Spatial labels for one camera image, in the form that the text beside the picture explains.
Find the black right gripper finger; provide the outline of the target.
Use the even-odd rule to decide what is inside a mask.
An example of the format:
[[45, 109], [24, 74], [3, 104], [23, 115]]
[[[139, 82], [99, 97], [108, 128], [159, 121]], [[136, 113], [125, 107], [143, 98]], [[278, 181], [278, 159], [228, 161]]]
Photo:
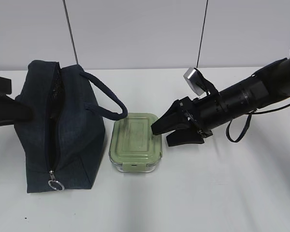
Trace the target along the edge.
[[169, 147], [204, 143], [204, 139], [195, 129], [175, 130], [166, 136], [166, 140]]
[[174, 102], [167, 112], [151, 125], [154, 135], [160, 135], [175, 130], [188, 129], [189, 127], [190, 123], [179, 102]]

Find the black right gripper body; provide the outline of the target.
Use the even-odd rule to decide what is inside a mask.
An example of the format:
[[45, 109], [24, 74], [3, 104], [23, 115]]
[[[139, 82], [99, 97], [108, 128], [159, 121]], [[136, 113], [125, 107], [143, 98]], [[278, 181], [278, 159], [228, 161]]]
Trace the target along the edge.
[[191, 137], [206, 138], [222, 125], [222, 97], [202, 99], [184, 97], [174, 101], [174, 131], [189, 132]]

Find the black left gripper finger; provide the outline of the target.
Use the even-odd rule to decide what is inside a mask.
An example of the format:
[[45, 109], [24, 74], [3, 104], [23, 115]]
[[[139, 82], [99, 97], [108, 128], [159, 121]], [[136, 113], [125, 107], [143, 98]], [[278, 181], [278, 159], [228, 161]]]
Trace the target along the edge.
[[10, 98], [11, 93], [11, 79], [0, 77], [0, 127], [33, 119], [31, 108]]

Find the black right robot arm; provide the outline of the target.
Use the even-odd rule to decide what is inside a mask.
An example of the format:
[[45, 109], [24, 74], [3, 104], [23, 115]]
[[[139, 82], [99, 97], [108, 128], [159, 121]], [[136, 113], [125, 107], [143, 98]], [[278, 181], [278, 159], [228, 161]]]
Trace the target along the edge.
[[152, 124], [153, 134], [168, 133], [168, 146], [203, 144], [205, 138], [212, 136], [212, 129], [247, 115], [237, 139], [231, 139], [230, 130], [226, 129], [227, 138], [237, 143], [247, 132], [252, 116], [260, 114], [259, 109], [290, 97], [290, 57], [274, 61], [222, 91], [197, 68], [189, 68], [184, 79], [198, 97], [174, 101]]

